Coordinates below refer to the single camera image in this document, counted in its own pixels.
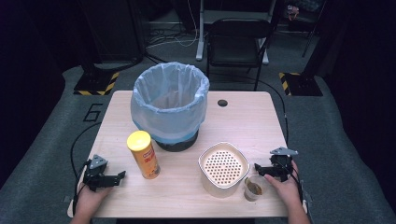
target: trash can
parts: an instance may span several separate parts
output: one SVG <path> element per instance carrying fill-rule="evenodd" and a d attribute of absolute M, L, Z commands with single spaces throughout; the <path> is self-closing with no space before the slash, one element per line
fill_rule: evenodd
<path fill-rule="evenodd" d="M 193 65 L 159 63 L 134 84 L 131 115 L 167 151 L 191 147 L 205 120 L 209 80 Z"/>

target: yellow and black tape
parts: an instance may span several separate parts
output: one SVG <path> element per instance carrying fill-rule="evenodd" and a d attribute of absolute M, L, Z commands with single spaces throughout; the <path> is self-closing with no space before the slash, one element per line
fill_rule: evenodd
<path fill-rule="evenodd" d="M 279 73 L 280 81 L 282 82 L 283 91 L 285 91 L 286 95 L 291 95 L 290 87 L 288 81 L 286 80 L 286 74 L 299 76 L 300 73 Z"/>
<path fill-rule="evenodd" d="M 119 77 L 119 74 L 120 73 L 115 73 L 111 77 L 106 89 L 103 91 L 74 91 L 74 94 L 76 94 L 76 95 L 109 95 L 111 93 L 111 90 L 114 88 L 114 85 L 116 84 L 116 80 L 117 80 L 117 77 Z"/>

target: small cup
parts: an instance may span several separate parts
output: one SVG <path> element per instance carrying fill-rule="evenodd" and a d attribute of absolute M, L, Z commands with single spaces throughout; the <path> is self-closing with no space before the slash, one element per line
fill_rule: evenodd
<path fill-rule="evenodd" d="M 266 191 L 266 180 L 262 175 L 251 175 L 245 178 L 245 198 L 250 202 L 257 201 Z"/>

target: brown liquid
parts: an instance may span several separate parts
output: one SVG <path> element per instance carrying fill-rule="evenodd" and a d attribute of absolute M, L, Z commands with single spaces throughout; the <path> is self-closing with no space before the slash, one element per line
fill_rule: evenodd
<path fill-rule="evenodd" d="M 258 184 L 250 182 L 247 184 L 247 188 L 248 188 L 248 190 L 250 190 L 250 192 L 252 192 L 254 194 L 262 195 L 262 188 L 260 188 L 260 186 Z"/>
<path fill-rule="evenodd" d="M 262 188 L 260 188 L 260 186 L 258 184 L 249 182 L 249 183 L 247 183 L 247 189 L 250 192 L 252 192 L 253 194 L 262 195 Z M 244 193 L 244 194 L 245 194 L 245 198 L 250 202 L 254 202 L 257 200 L 257 199 L 250 198 L 246 193 Z"/>

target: yellow lid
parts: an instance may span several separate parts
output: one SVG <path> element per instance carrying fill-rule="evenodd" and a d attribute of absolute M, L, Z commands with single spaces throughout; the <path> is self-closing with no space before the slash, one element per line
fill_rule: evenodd
<path fill-rule="evenodd" d="M 145 131 L 137 131 L 129 135 L 126 145 L 132 151 L 141 151 L 149 146 L 151 137 Z"/>

